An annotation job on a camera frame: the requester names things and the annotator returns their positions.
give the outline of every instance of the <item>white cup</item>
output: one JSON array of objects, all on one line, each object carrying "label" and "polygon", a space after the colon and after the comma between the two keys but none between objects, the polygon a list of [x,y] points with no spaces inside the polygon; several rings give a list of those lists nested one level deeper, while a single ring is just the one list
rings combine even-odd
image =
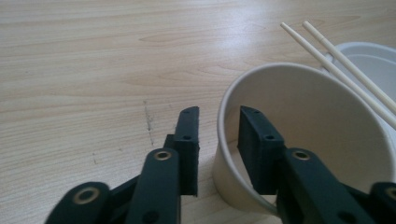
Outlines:
[{"label": "white cup", "polygon": [[343,183],[368,192],[396,180],[395,151],[374,112],[340,82],[295,63],[272,63],[239,77],[219,109],[213,178],[234,208],[276,215],[274,198],[251,186],[237,145],[241,105],[260,110],[287,147],[315,152]]}]

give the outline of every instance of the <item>cup rim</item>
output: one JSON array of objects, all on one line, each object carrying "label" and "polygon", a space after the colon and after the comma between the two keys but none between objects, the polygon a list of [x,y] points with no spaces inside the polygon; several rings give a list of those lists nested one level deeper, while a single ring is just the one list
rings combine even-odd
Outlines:
[{"label": "cup rim", "polygon": [[[232,92],[234,91],[234,89],[236,88],[237,85],[239,85],[239,83],[244,80],[247,77],[250,77],[254,74],[256,74],[258,71],[264,70],[264,69],[268,69],[268,68],[273,68],[273,67],[279,67],[279,66],[283,66],[283,67],[296,67],[296,68],[301,68],[301,69],[305,69],[308,70],[312,73],[315,73],[319,76],[322,76],[323,78],[329,79],[332,82],[336,82],[339,85],[341,85],[341,88],[344,88],[346,91],[352,93],[352,95],[356,98],[356,100],[359,100],[361,102],[361,104],[363,105],[363,107],[366,109],[366,111],[368,112],[369,116],[371,116],[375,121],[376,124],[378,125],[378,129],[381,132],[381,135],[384,136],[384,141],[386,142],[387,148],[392,148],[392,144],[390,143],[390,139],[388,137],[388,135],[385,133],[384,127],[380,124],[380,120],[379,118],[376,116],[375,112],[366,104],[364,103],[364,101],[352,90],[350,90],[348,87],[346,87],[343,83],[341,83],[340,81],[332,78],[332,77],[328,77],[324,74],[322,74],[322,72],[318,69],[309,67],[307,65],[303,65],[303,64],[298,64],[298,63],[268,63],[268,64],[264,64],[264,65],[260,65],[257,67],[254,67],[248,71],[246,71],[245,73],[243,73],[241,76],[239,76],[231,85],[230,87],[227,89],[227,91],[224,93],[223,98],[221,100],[220,103],[220,108],[219,108],[219,113],[218,113],[218,138],[219,138],[219,148],[221,150],[221,154],[224,157],[224,160],[226,161],[226,165],[228,166],[229,170],[232,172],[232,175],[234,176],[234,178],[236,179],[236,181],[241,185],[241,187],[247,192],[248,195],[251,196],[251,199],[253,199],[256,203],[258,203],[260,206],[265,207],[265,209],[273,214],[278,216],[277,213],[277,209],[276,206],[274,206],[273,204],[271,204],[270,202],[268,202],[267,200],[265,200],[259,193],[257,193],[253,187],[251,187],[249,185],[249,183],[245,180],[244,177],[241,176],[241,174],[239,173],[238,169],[236,168],[235,164],[233,163],[233,158],[231,156],[230,150],[228,148],[228,144],[226,142],[226,136],[225,136],[225,129],[224,129],[224,121],[225,121],[225,109],[227,106],[227,103],[230,99],[230,95],[232,94]],[[396,167],[395,164],[395,159],[396,159],[396,153],[394,150],[392,150],[392,152],[390,152],[390,154],[393,157],[393,167]],[[392,179],[393,181],[396,179],[396,174],[394,171],[391,171],[392,173]]]}]

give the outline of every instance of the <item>chopstick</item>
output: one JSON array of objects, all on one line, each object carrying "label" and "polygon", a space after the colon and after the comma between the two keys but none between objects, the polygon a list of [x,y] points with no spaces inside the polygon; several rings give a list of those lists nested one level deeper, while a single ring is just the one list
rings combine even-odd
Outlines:
[{"label": "chopstick", "polygon": [[332,64],[325,56],[323,56],[315,47],[313,47],[307,40],[300,36],[297,32],[291,29],[285,22],[282,22],[280,26],[288,32],[294,40],[296,40],[304,49],[306,49],[312,56],[314,56],[326,69],[335,75],[340,81],[346,84],[350,89],[356,92],[359,97],[370,106],[375,113],[378,114],[387,124],[389,124],[394,130],[396,130],[396,118],[391,115],[387,110],[369,96],[364,90],[362,90],[355,82],[350,80],[339,68]]},{"label": "chopstick", "polygon": [[303,27],[307,30],[320,44],[323,45],[332,56],[337,59],[358,81],[363,84],[378,100],[382,102],[394,115],[396,115],[396,103],[387,96],[374,82],[351,62],[340,50],[338,50],[323,34],[321,34],[311,23],[305,21]]}]

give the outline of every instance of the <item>wood grain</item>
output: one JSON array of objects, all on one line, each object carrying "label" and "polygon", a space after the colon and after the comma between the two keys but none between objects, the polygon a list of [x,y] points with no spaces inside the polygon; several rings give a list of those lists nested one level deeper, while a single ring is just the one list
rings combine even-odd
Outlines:
[{"label": "wood grain", "polygon": [[392,0],[0,1],[0,222],[43,223],[74,186],[140,173],[198,105],[199,197],[182,223],[269,223],[217,194],[219,102],[265,63],[319,67],[279,27],[310,20],[334,44],[396,47]]}]

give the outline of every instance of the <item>light wood tabletop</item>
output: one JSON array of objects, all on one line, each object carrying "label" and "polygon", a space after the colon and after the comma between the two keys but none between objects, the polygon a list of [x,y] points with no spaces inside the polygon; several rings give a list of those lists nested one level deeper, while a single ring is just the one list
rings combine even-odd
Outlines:
[{"label": "light wood tabletop", "polygon": [[394,0],[1,0],[0,223],[43,223],[74,186],[139,175],[193,105],[199,196],[182,198],[181,222],[278,222],[218,195],[217,113],[248,69],[320,67],[279,26],[313,41],[305,20],[334,44],[396,48]]}]

